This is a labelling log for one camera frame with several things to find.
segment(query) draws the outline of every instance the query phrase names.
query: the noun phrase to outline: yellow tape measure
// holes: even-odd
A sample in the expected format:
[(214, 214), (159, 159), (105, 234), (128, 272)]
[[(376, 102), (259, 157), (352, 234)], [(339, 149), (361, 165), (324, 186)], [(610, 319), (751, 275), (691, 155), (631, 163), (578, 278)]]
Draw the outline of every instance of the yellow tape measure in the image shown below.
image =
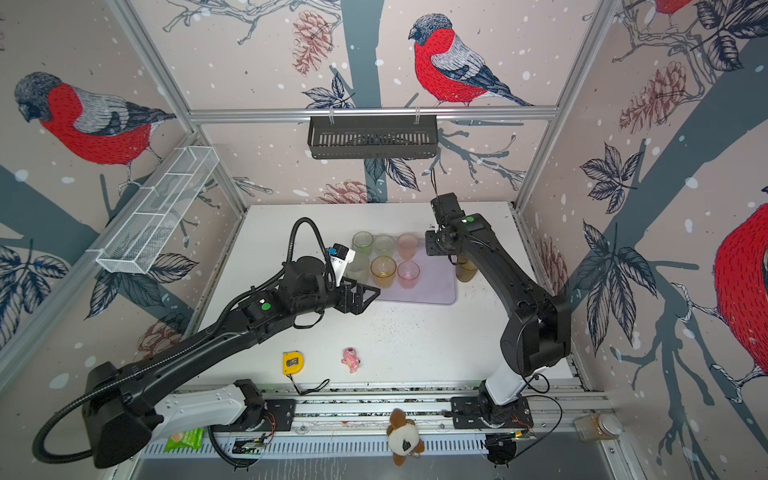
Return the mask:
[(298, 352), (283, 354), (283, 375), (296, 375), (304, 368), (304, 357)]

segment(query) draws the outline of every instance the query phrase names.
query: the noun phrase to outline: hanging shelf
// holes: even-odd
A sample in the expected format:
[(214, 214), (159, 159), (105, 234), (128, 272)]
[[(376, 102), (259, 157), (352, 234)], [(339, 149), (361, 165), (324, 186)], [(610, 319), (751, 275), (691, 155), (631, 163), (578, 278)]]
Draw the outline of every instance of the hanging shelf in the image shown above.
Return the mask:
[(177, 149), (177, 157), (96, 259), (109, 272), (147, 273), (219, 163), (212, 147)]

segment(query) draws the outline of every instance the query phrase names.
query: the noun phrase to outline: brown teddy bear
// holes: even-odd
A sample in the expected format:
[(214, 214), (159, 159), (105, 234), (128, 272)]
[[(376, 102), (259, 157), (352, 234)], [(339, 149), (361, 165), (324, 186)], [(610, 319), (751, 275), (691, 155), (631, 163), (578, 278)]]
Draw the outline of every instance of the brown teddy bear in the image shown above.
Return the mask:
[(406, 462), (406, 455), (417, 456), (424, 452), (424, 441), (419, 438), (416, 422), (406, 418), (406, 413), (395, 409), (389, 416), (389, 427), (386, 430), (389, 449), (395, 465)]

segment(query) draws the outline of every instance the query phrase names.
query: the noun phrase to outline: pink toy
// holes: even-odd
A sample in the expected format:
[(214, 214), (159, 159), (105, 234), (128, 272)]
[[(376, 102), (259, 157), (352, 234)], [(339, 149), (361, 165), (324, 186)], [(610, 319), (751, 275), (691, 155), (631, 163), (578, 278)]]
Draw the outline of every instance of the pink toy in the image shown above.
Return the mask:
[(349, 367), (349, 373), (357, 371), (357, 367), (360, 366), (360, 361), (357, 359), (357, 354), (355, 353), (354, 348), (350, 347), (344, 350), (344, 358), (342, 358), (341, 363)]

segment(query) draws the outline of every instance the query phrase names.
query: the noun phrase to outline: bird illustration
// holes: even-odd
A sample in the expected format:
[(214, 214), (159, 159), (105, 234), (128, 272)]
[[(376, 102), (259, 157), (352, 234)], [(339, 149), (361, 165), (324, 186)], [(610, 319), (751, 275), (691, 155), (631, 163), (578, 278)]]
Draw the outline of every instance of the bird illustration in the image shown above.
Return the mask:
[(415, 41), (416, 77), (437, 98), (435, 106), (445, 101), (469, 105), (480, 97), (502, 97), (518, 105), (531, 105), (515, 97), (485, 60), (464, 45), (445, 15), (422, 16), (413, 24), (408, 39)]
[(768, 375), (768, 204), (761, 205), (751, 217), (729, 233), (717, 249), (714, 265), (717, 308), (698, 306), (683, 290), (689, 312), (701, 310), (720, 319), (755, 362), (752, 371), (735, 380), (717, 364), (710, 366), (733, 384), (736, 396), (731, 402), (742, 403), (741, 389), (750, 380)]
[(145, 150), (154, 154), (149, 140), (155, 128), (176, 118), (116, 95), (82, 90), (42, 71), (21, 79), (15, 97), (27, 122), (39, 119), (73, 154), (95, 164), (125, 165), (128, 179), (118, 193), (129, 184), (139, 185), (131, 179), (131, 162)]

